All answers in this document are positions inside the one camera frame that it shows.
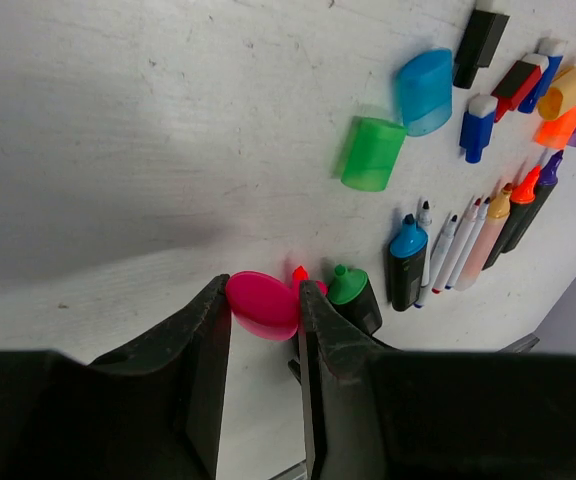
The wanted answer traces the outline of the red cap thin pen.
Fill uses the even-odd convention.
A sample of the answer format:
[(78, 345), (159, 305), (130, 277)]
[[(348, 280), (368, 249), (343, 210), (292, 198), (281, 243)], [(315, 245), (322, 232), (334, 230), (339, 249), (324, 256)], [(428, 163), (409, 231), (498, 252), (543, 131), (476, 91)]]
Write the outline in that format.
[(434, 294), (439, 294), (445, 289), (459, 256), (464, 249), (465, 243), (474, 227), (481, 203), (482, 199), (477, 198), (462, 217), (459, 227), (456, 229), (452, 244), (444, 259), (444, 263), (432, 287), (432, 292)]

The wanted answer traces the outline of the blue highlighter cap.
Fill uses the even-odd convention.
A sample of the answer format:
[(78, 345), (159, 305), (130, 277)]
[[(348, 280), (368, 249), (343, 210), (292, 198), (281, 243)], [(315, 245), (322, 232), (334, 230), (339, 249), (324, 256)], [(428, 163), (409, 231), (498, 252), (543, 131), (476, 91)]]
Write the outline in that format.
[(395, 90), (401, 119), (411, 137), (442, 127), (452, 116), (452, 51), (428, 50), (397, 73)]

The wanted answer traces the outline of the pink highlighter cap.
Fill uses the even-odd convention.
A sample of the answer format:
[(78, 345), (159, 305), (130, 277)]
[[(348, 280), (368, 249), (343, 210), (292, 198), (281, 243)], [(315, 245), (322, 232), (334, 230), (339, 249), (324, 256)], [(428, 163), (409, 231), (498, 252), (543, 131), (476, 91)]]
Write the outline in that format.
[(297, 296), (278, 279), (255, 271), (234, 274), (225, 293), (239, 324), (260, 338), (290, 340), (299, 321)]

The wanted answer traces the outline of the purple black highlighter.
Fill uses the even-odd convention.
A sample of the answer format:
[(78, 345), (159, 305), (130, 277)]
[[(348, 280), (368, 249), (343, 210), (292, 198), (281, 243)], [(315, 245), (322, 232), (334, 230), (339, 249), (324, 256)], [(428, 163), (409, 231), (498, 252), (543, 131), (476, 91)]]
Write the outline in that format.
[(523, 219), (519, 222), (514, 233), (502, 249), (503, 253), (508, 253), (516, 248), (526, 231), (534, 221), (535, 217), (545, 204), (546, 200), (558, 184), (557, 171), (563, 160), (564, 151), (559, 150), (554, 153), (547, 164), (541, 169), (539, 179), (536, 183), (534, 193), (535, 200), (527, 210)]

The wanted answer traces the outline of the pale orange highlighter cap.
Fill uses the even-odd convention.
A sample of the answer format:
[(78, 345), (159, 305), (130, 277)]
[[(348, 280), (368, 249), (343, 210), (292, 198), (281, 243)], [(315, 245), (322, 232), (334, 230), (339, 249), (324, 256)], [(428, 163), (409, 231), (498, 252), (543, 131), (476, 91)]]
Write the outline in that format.
[(576, 65), (558, 74), (537, 104), (545, 121), (554, 121), (576, 106)]

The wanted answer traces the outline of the pale orange yellow highlighter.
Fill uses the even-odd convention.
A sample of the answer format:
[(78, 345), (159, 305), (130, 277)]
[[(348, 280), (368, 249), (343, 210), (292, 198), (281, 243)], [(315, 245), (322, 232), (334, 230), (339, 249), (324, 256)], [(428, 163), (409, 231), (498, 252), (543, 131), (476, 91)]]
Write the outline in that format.
[(491, 201), (483, 227), (457, 279), (456, 289), (465, 291), (477, 280), (510, 214), (513, 184), (507, 183)]

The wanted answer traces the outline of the blue black highlighter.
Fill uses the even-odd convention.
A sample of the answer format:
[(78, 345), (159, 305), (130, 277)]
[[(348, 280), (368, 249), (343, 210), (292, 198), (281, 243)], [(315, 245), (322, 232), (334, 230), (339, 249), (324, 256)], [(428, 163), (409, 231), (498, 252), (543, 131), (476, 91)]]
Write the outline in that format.
[(388, 250), (389, 294), (395, 311), (403, 312), (417, 301), (425, 243), (426, 234), (418, 228), (415, 216), (406, 215)]

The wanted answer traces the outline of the black pen cap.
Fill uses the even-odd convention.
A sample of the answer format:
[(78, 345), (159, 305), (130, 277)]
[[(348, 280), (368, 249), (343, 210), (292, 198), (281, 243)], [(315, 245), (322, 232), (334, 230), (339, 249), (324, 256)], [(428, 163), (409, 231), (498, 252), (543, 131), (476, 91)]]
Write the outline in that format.
[(476, 1), (454, 58), (453, 86), (470, 89), (492, 63), (510, 16), (503, 1)]

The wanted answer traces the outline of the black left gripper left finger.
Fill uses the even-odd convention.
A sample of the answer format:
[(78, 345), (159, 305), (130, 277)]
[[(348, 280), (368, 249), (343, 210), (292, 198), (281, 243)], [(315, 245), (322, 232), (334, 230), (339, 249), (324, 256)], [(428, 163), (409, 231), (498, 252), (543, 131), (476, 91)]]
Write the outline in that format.
[(0, 351), (0, 479), (212, 479), (231, 312), (226, 275), (89, 364)]

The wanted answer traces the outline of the green highlighter cap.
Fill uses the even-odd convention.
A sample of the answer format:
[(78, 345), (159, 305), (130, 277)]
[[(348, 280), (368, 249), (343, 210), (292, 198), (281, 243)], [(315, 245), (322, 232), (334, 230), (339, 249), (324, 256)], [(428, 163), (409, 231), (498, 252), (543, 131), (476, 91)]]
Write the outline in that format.
[(341, 182), (358, 191), (384, 191), (406, 137), (402, 125), (355, 116), (341, 153)]

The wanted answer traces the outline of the green black highlighter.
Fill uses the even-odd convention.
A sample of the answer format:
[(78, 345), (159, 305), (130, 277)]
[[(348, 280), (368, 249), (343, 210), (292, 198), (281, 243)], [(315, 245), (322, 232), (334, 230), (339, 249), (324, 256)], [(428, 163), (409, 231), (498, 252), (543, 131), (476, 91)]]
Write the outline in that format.
[(383, 320), (366, 271), (338, 264), (327, 298), (334, 309), (352, 325), (372, 336)]

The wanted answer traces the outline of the blue cap thin pen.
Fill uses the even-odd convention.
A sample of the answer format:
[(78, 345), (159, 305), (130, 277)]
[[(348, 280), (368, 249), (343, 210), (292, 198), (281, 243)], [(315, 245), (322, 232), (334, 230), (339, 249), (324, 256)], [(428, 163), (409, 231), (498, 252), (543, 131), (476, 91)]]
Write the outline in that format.
[(445, 285), (447, 290), (450, 290), (456, 286), (457, 280), (465, 266), (465, 263), (474, 247), (474, 244), (479, 236), (484, 222), (486, 220), (487, 211), (491, 203), (491, 198), (487, 197), (486, 200), (480, 205), (478, 212), (476, 214), (474, 225), (470, 230), (470, 233), (466, 239), (464, 246), (460, 250), (460, 255), (457, 262), (451, 272), (451, 275)]

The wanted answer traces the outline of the orange black highlighter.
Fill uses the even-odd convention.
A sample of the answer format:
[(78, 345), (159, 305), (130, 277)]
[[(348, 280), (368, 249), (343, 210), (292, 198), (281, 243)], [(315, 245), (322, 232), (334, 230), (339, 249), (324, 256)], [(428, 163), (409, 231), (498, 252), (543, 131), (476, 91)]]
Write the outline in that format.
[(535, 166), (512, 191), (509, 201), (510, 210), (508, 218), (494, 244), (488, 259), (483, 265), (486, 270), (492, 267), (503, 249), (508, 245), (511, 236), (516, 232), (519, 222), (524, 219), (528, 208), (535, 200), (534, 189), (541, 173), (541, 166)]

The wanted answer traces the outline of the black thin pen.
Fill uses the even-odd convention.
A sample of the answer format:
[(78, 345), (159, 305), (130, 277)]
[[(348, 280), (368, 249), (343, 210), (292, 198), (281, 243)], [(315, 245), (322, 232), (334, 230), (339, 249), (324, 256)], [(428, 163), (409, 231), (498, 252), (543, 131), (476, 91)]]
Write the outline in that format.
[(430, 204), (426, 198), (421, 199), (421, 206), (417, 215), (417, 226), (426, 234), (426, 243), (424, 250), (424, 264), (421, 278), (420, 293), (414, 306), (418, 309), (424, 306), (424, 295), (426, 294), (427, 287), (430, 282), (430, 253), (429, 247), (431, 243), (431, 225), (432, 215), (430, 211)]

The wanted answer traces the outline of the aluminium table frame rail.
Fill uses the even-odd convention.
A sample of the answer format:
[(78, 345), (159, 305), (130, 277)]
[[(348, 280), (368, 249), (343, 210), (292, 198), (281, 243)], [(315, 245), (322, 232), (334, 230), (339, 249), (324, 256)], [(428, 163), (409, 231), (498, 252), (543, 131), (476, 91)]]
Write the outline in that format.
[(307, 466), (305, 461), (301, 461), (274, 475), (270, 480), (307, 480)]

